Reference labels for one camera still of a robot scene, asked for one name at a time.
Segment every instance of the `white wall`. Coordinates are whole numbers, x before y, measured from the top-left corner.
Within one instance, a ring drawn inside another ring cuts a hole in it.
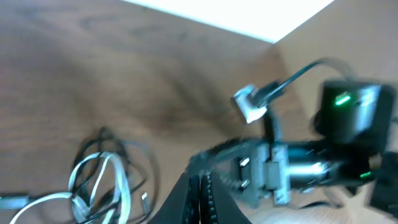
[[[333,0],[123,0],[275,43]]]

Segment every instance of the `wooden desk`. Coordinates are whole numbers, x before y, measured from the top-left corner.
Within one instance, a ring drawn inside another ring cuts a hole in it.
[[[108,125],[153,148],[162,203],[192,154],[259,133],[241,125],[230,96],[284,78],[271,44],[126,2],[1,1],[0,29],[0,192],[66,189],[81,141]],[[308,136],[292,91],[275,107],[287,138]],[[150,195],[150,183],[145,189]],[[242,209],[253,223],[349,222],[344,210],[295,212],[266,201]],[[12,214],[1,212],[0,222]],[[20,223],[69,218],[67,202],[49,202]]]

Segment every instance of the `green led light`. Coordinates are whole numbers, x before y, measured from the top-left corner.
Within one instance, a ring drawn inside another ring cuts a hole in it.
[[[369,176],[369,175],[371,175],[371,174],[372,174],[372,173],[369,171],[369,172],[367,172],[367,173],[361,174],[360,177],[361,177],[361,178],[367,177],[367,176]]]
[[[343,96],[342,98],[338,99],[335,104],[336,106],[339,106],[342,105],[343,103],[346,103],[350,99],[351,99],[350,96]]]

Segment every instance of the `black plastic housing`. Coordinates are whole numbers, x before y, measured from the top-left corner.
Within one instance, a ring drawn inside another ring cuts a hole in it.
[[[389,85],[326,81],[315,129],[333,144],[367,156],[384,152],[395,98],[396,91]]]

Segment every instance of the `cable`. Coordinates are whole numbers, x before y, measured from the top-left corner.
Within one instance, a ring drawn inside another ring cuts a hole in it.
[[[258,105],[258,107],[260,108],[260,107],[265,106],[268,103],[268,99],[272,95],[282,91],[285,87],[290,85],[298,77],[302,76],[305,72],[309,71],[311,68],[313,68],[317,65],[327,65],[331,68],[334,68],[348,81],[353,81],[357,77],[356,72],[344,60],[338,59],[338,58],[333,58],[333,57],[320,58],[320,59],[315,60],[312,63],[308,64],[307,66],[303,67],[298,72],[296,72],[294,75],[292,75],[290,78],[288,78],[286,81],[281,83],[278,87],[276,87],[275,89],[270,91],[268,94],[266,94],[262,98],[264,100],[261,100],[261,104]]]
[[[325,200],[325,201],[311,202],[301,207],[289,203],[287,205],[287,208],[292,210],[301,210],[301,209],[320,208],[320,207],[341,209],[344,207],[344,203],[328,187],[323,188],[323,194],[325,194],[326,198],[328,199],[327,201]]]
[[[103,143],[106,141],[111,141],[117,145],[115,152],[104,151]],[[89,156],[84,157],[85,152],[94,144],[97,144],[97,151]],[[141,167],[139,164],[134,164],[131,162],[127,150],[124,147],[125,144],[142,150],[152,166],[155,183],[155,192],[151,201],[149,212],[132,219],[129,219],[129,214],[132,210],[131,195],[147,182],[149,176],[143,167]],[[80,179],[83,179],[82,171],[90,160],[96,161],[94,167],[89,173],[88,177],[78,184],[77,182]],[[114,166],[115,187],[106,192],[105,195],[98,200],[97,206],[95,206],[94,198],[96,191],[109,162],[111,162]],[[134,180],[134,178],[130,176],[131,174],[129,173],[128,169],[129,166],[135,168],[142,176],[142,181],[140,181],[131,189],[129,188],[129,179]],[[95,181],[91,194],[89,194],[88,184],[94,179],[98,169],[98,178]],[[15,224],[17,219],[30,207],[48,200],[60,198],[71,200],[72,212],[77,224],[92,223],[93,220],[100,219],[103,216],[104,218],[102,224],[142,223],[150,217],[159,198],[160,168],[155,156],[148,148],[142,147],[136,141],[119,140],[109,129],[101,128],[96,139],[90,140],[84,144],[80,152],[76,155],[75,161],[73,163],[73,170],[68,183],[68,190],[69,192],[50,194],[34,200],[21,209],[12,218],[10,224]]]

